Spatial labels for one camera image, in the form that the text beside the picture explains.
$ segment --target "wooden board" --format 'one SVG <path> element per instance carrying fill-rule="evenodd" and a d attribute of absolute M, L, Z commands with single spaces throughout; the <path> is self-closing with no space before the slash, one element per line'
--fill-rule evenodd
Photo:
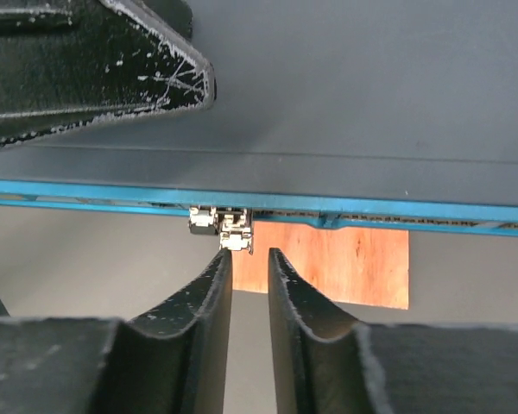
<path fill-rule="evenodd" d="M 234 253 L 234 288 L 267 292 L 268 249 L 281 248 L 298 273 L 336 302 L 408 308 L 408 232 L 255 223 L 253 255 Z"/>

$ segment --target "orange wood piece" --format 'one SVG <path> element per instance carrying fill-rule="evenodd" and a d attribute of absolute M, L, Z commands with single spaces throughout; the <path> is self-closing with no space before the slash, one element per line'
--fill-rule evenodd
<path fill-rule="evenodd" d="M 256 222 L 254 254 L 233 254 L 235 289 L 267 292 L 269 248 L 281 248 L 301 277 L 333 301 L 408 308 L 406 230 Z"/>

